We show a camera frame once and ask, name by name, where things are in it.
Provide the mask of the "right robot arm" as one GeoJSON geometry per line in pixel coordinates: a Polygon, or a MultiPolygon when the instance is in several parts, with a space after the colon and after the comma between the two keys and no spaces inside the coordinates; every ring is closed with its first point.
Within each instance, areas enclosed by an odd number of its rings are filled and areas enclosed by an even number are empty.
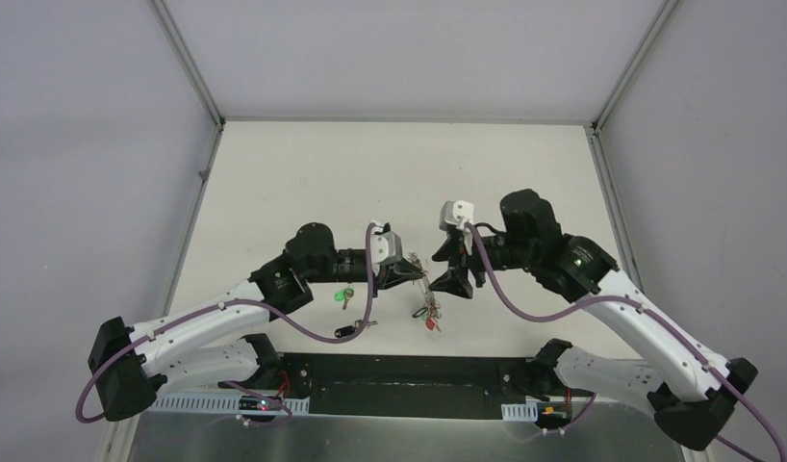
{"type": "Polygon", "coordinates": [[[565,233],[536,192],[510,192],[499,210],[503,230],[482,236],[472,204],[444,204],[439,226],[446,239],[433,258],[447,269],[431,290],[469,299],[500,271],[531,274],[567,301],[567,315],[592,315],[641,357],[634,364],[550,340],[529,363],[538,398],[564,387],[584,390],[651,417],[684,448],[703,451],[717,441],[755,380],[755,366],[724,357],[676,325],[599,244],[565,233]]]}

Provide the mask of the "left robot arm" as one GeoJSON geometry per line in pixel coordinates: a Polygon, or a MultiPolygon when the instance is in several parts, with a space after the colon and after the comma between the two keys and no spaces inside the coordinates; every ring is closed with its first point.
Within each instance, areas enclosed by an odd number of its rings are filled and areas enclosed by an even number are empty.
{"type": "Polygon", "coordinates": [[[89,354],[91,378],[77,400],[75,417],[90,423],[84,409],[90,392],[97,394],[102,408],[95,418],[119,422],[169,392],[226,381],[267,389],[279,375],[267,338],[247,335],[225,346],[216,341],[245,328],[284,321],[319,342],[346,343],[356,332],[329,338],[292,320],[294,311],[313,301],[312,285],[366,284],[366,308],[357,328],[363,331],[379,292],[423,275],[423,269],[406,258],[389,224],[372,222],[359,249],[337,248],[323,223],[304,224],[279,256],[221,295],[151,321],[128,325],[116,317],[102,323],[89,354]]]}

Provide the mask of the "large keyring with keys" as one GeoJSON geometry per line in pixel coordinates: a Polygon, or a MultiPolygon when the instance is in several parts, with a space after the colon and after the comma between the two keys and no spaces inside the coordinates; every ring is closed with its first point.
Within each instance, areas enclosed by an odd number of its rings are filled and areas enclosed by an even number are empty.
{"type": "Polygon", "coordinates": [[[441,305],[429,289],[428,271],[416,252],[409,254],[408,261],[421,271],[421,279],[417,281],[417,284],[423,297],[422,305],[412,313],[411,318],[421,320],[429,331],[441,333],[442,330],[439,326],[439,320],[442,317],[441,305]]]}

